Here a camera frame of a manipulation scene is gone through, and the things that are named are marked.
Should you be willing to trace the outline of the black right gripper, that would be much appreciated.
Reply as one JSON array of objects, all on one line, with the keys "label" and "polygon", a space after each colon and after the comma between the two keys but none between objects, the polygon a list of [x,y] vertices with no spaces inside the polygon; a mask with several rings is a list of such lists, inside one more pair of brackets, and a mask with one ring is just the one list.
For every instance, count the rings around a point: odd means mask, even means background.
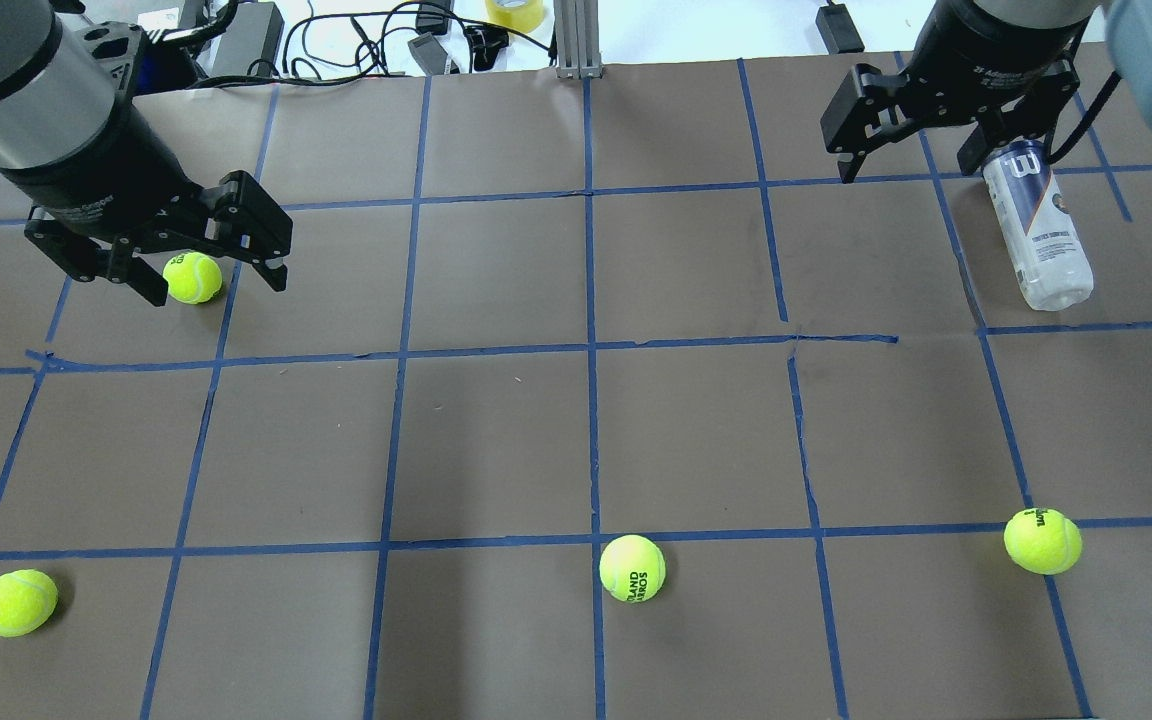
[{"label": "black right gripper", "polygon": [[[933,8],[899,74],[855,65],[823,111],[826,151],[851,184],[869,156],[935,126],[1018,99],[1079,28],[1076,8]],[[961,176],[1011,143],[1001,118],[979,118],[956,152]]]}]

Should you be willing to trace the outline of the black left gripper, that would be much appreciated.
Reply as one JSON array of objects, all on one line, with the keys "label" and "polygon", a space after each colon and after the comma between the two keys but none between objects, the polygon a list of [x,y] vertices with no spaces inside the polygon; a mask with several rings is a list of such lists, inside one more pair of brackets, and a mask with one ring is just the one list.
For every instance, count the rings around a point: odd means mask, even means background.
[{"label": "black left gripper", "polygon": [[24,237],[73,281],[105,279],[165,306],[168,282],[128,238],[166,206],[169,250],[230,258],[251,265],[271,290],[287,287],[287,211],[247,170],[225,174],[214,187],[194,182],[138,109],[111,111],[88,145],[14,169],[12,183],[33,204]]}]

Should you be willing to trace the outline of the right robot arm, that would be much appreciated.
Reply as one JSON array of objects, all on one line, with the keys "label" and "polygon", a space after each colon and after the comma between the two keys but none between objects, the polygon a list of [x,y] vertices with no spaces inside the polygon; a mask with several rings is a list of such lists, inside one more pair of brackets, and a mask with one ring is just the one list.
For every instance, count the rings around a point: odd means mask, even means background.
[{"label": "right robot arm", "polygon": [[[855,65],[820,118],[823,145],[850,183],[882,146],[922,129],[972,127],[957,150],[972,176],[1011,141],[1043,141],[1079,88],[1074,41],[1093,1],[937,1],[905,69]],[[1152,1],[1102,3],[1114,69],[1152,129]]]}]

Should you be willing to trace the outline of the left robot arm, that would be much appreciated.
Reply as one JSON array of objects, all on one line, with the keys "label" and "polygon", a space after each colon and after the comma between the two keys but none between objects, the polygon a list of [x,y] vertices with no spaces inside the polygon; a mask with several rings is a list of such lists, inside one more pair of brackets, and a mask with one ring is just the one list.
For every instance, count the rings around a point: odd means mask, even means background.
[{"label": "left robot arm", "polygon": [[103,22],[79,1],[0,1],[0,176],[31,202],[24,237],[73,281],[104,279],[162,306],[150,253],[197,251],[253,266],[283,291],[291,218],[247,170],[189,179],[134,105],[145,65],[218,35],[236,14],[173,35]]}]

